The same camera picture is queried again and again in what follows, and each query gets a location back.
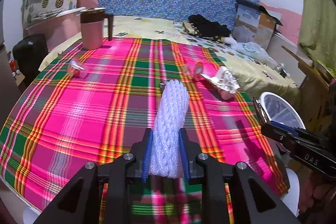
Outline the white foam net sleeve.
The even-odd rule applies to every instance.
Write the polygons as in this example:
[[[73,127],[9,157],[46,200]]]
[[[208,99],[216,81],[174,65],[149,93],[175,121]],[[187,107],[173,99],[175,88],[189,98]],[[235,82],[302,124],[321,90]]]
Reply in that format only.
[[[179,80],[169,80],[163,90],[153,126],[149,174],[179,178],[179,130],[184,127],[190,96]]]

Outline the white snack wrapper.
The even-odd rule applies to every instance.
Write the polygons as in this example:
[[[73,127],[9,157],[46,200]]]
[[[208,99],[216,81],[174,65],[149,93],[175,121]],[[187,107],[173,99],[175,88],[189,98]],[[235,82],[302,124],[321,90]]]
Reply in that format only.
[[[230,100],[240,90],[236,78],[226,66],[219,67],[213,77],[205,73],[201,73],[201,76],[219,92],[219,95],[225,101]]]

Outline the clear jelly cup red lid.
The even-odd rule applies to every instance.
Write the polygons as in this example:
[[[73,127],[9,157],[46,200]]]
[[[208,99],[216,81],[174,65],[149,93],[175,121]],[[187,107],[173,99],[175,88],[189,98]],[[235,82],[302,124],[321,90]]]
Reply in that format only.
[[[194,81],[199,81],[202,78],[203,64],[200,62],[194,63],[192,65],[185,64],[182,67],[182,72],[185,75],[190,76]]]

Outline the clear jelly cup white lid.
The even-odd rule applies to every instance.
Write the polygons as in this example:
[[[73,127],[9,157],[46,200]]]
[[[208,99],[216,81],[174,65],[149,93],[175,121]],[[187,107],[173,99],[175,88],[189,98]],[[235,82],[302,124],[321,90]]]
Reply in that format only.
[[[67,73],[69,76],[80,77],[83,79],[87,76],[87,70],[83,67],[82,63],[79,63],[76,60],[70,61]]]

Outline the white trash bin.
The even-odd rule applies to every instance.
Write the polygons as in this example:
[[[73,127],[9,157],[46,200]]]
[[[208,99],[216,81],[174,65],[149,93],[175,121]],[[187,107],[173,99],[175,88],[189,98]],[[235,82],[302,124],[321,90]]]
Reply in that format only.
[[[275,121],[286,126],[305,128],[302,119],[295,109],[277,94],[263,92],[259,97],[259,103],[262,105],[270,121]],[[270,138],[267,140],[274,152],[279,169],[283,173],[284,182],[289,185],[288,192],[282,196],[282,201],[295,216],[298,216],[300,184],[295,171],[288,167],[290,162],[289,152],[280,143]]]

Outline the yellow pineapple bed sheet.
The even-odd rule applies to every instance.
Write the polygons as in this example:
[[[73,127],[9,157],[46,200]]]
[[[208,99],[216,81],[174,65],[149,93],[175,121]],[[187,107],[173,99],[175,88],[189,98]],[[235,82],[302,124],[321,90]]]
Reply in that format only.
[[[166,19],[115,16],[113,36],[115,38],[166,39],[171,42],[191,45],[175,28],[173,21]],[[301,94],[292,79],[283,78],[265,64],[259,65],[234,56],[222,57],[217,55],[217,57],[232,72],[240,87],[251,97],[258,98],[263,92],[272,92],[287,100],[295,109],[298,109]]]

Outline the small bottle on bed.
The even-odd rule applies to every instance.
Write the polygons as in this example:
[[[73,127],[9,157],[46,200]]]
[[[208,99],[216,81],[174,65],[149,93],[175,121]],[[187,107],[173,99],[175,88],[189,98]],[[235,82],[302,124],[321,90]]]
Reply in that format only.
[[[289,77],[288,76],[288,73],[285,71],[284,69],[284,63],[280,63],[278,64],[274,70],[279,74],[281,75],[283,78],[286,78],[286,77]]]

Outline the wooden table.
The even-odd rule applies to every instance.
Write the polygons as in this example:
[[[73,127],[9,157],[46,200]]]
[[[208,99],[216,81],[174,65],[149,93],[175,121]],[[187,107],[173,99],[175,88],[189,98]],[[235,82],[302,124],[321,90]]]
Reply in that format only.
[[[301,100],[298,113],[306,129],[315,134],[321,133],[331,125],[335,114],[335,79],[327,82],[318,70],[307,65],[288,48],[283,49],[298,61],[298,69],[306,75],[299,87]]]

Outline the white plastic bag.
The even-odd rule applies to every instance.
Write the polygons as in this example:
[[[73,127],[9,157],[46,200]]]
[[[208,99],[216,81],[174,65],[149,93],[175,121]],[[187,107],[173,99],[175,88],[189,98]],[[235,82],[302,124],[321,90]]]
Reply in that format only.
[[[268,60],[268,53],[254,42],[235,43],[231,46],[235,51],[240,52],[246,56],[252,57],[258,61],[265,62]]]

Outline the pink plaid tablecloth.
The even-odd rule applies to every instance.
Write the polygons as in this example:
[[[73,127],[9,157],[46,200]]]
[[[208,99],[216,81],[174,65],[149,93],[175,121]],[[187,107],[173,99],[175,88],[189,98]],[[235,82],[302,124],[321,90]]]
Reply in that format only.
[[[69,76],[71,60],[86,78]],[[279,196],[288,190],[274,153],[260,132],[245,92],[224,101],[206,81],[182,72],[200,62],[213,76],[215,52],[168,40],[114,38],[97,50],[75,42],[26,89],[1,131],[1,178],[43,210],[87,162],[105,164],[130,150],[151,127],[161,83],[180,80],[190,96],[185,128],[190,140],[219,161],[244,161]]]

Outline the fruit print pillow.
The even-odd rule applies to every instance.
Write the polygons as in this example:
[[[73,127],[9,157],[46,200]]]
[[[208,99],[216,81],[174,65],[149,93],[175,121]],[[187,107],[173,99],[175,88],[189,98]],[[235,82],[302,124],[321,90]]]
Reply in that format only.
[[[261,65],[262,63],[252,57],[246,56],[240,52],[235,51],[232,49],[230,45],[226,45],[224,43],[215,42],[208,39],[203,39],[197,36],[192,36],[187,34],[185,32],[185,29],[183,27],[183,23],[179,22],[173,22],[175,28],[179,30],[179,32],[190,42],[193,46],[199,46],[203,48],[209,48],[213,52],[215,52],[218,56],[226,57],[226,56],[234,56],[234,57],[240,57],[241,59],[244,59],[245,61],[253,62],[256,64]]]

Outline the cardboard box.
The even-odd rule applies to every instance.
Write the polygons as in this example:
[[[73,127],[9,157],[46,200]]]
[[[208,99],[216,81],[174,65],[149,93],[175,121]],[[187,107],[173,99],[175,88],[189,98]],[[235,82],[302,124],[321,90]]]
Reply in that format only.
[[[235,7],[233,38],[239,43],[254,42],[267,50],[277,26],[282,26],[281,21],[264,6],[247,0],[236,0]]]

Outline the green curtain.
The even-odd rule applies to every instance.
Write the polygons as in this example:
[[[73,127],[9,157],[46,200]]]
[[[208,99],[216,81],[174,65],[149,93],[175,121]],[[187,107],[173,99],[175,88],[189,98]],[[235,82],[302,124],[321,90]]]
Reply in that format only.
[[[333,0],[303,0],[299,46],[315,63],[335,75],[335,3]]]

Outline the black clothes on bed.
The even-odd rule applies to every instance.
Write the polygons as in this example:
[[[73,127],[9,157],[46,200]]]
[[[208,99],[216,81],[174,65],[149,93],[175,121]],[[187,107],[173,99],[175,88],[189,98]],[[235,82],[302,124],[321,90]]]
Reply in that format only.
[[[220,25],[218,22],[211,22],[200,14],[190,15],[188,20],[202,37],[227,38],[231,34],[225,24]]]

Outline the pink mug with brown lid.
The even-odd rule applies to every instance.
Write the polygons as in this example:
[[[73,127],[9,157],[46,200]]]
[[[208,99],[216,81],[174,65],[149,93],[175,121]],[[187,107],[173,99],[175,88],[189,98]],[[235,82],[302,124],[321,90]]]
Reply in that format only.
[[[96,50],[102,46],[105,19],[108,20],[108,40],[111,41],[113,37],[114,15],[106,13],[103,7],[81,11],[81,39],[83,47],[86,50]]]

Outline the black suitcase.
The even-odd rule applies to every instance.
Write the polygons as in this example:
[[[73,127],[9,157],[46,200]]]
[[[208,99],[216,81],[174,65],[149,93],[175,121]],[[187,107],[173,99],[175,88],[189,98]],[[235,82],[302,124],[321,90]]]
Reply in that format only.
[[[39,74],[39,67],[48,55],[44,34],[30,35],[13,47],[13,57],[19,70],[25,76],[24,83],[28,87]]]

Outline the pink storage bin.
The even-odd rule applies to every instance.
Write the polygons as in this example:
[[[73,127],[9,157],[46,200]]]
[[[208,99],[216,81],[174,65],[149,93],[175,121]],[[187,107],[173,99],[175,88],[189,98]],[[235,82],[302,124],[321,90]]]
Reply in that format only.
[[[80,7],[61,12],[26,28],[29,35],[44,34],[47,48],[52,51],[59,44],[65,42],[80,32],[80,12],[86,7]]]

